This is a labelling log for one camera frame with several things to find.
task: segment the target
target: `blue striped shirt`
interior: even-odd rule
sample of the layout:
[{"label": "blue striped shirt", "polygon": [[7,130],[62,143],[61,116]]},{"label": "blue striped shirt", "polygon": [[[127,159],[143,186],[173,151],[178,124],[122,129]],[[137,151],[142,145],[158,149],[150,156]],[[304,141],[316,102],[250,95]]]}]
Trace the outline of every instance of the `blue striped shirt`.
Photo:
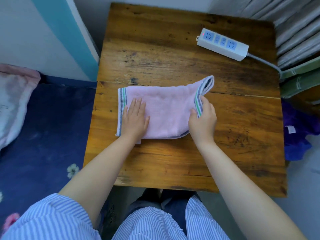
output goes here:
[{"label": "blue striped shirt", "polygon": [[[112,240],[229,239],[211,214],[193,196],[186,206],[187,235],[170,214],[145,207],[130,214]],[[54,193],[32,205],[1,240],[101,239],[84,208],[69,197]]]}]

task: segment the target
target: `pink towel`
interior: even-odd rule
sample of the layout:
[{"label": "pink towel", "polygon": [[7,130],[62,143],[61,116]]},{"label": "pink towel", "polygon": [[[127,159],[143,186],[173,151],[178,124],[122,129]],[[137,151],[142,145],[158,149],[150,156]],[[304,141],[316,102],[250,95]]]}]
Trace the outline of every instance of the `pink towel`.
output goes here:
[{"label": "pink towel", "polygon": [[202,113],[201,95],[214,86],[214,77],[208,76],[193,84],[178,87],[130,86],[118,89],[118,128],[116,136],[121,136],[122,112],[134,98],[146,102],[146,114],[150,116],[144,139],[175,139],[189,133],[190,109]]}]

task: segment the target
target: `forearm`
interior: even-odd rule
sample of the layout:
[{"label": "forearm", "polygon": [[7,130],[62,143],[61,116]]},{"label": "forearm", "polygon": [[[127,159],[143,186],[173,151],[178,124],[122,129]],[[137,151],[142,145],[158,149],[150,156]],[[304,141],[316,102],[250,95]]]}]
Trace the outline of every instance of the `forearm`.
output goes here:
[{"label": "forearm", "polygon": [[200,145],[209,171],[248,239],[305,239],[284,211],[212,141]]},{"label": "forearm", "polygon": [[59,194],[81,204],[94,224],[134,145],[130,137],[119,137],[76,174]]}]

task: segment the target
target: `table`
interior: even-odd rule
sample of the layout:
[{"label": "table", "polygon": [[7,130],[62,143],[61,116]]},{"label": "table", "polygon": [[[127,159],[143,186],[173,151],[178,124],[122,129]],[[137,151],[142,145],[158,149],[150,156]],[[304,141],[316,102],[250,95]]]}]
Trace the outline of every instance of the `table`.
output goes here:
[{"label": "table", "polygon": [[[238,62],[199,47],[196,37],[202,28],[248,44],[250,53],[276,63],[272,23],[111,4],[83,165],[116,140],[118,88],[187,85],[214,75],[206,98],[218,117],[215,141],[262,190],[285,197],[278,73],[248,57]],[[218,192],[190,135],[142,140],[115,185]]]}]

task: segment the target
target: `gray cable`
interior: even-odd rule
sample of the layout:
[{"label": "gray cable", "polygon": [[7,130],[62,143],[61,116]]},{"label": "gray cable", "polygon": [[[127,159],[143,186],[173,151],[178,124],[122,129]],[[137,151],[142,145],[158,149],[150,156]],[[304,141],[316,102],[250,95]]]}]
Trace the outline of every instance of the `gray cable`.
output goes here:
[{"label": "gray cable", "polygon": [[281,69],[280,69],[279,67],[277,67],[276,65],[274,65],[274,64],[272,64],[272,63],[270,63],[270,62],[268,62],[268,61],[266,61],[266,60],[264,60],[264,59],[261,59],[260,57],[254,56],[254,55],[250,54],[249,52],[247,53],[247,56],[248,56],[248,57],[251,57],[251,58],[253,58],[253,59],[256,59],[256,60],[258,60],[258,61],[261,61],[262,63],[267,64],[268,66],[276,69],[276,70],[278,71],[278,73],[279,73],[280,78],[281,78],[281,76],[282,76],[282,71],[281,71]]}]

